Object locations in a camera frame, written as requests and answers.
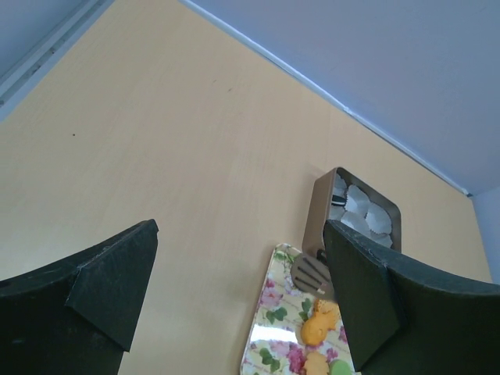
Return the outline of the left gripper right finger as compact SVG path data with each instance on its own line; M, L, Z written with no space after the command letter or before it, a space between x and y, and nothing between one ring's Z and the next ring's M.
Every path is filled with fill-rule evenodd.
M354 368L363 374L496 374L499 287L428 266L338 221L327 265Z

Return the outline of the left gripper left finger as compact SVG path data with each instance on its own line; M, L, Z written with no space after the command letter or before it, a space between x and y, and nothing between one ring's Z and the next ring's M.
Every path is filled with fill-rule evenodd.
M1 282L3 374L116 374L131 349L158 248L144 220Z

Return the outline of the orange round biscuit top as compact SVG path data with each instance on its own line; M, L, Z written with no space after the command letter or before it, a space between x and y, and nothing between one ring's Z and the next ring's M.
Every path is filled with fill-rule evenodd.
M317 298L314 302L314 311L321 314L335 312L338 311L338 304L326 299Z

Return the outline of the orange fish cookie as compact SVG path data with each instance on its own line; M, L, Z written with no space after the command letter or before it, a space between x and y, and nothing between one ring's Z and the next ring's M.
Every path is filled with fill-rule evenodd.
M305 345L319 346L327 337L331 330L335 330L341 320L341 313L338 311L321 314L312 309L312 315L304 322L301 329L301 339Z

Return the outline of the metal tongs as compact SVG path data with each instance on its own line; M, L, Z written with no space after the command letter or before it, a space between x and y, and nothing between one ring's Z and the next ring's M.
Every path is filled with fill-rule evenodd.
M299 254L291 266L293 285L315 298L336 302L334 286L328 268L307 254Z

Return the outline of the black sandwich cookie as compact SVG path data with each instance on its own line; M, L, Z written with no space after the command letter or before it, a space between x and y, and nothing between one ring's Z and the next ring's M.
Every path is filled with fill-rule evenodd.
M331 205L338 207L345 207L347 199L340 195L332 195Z

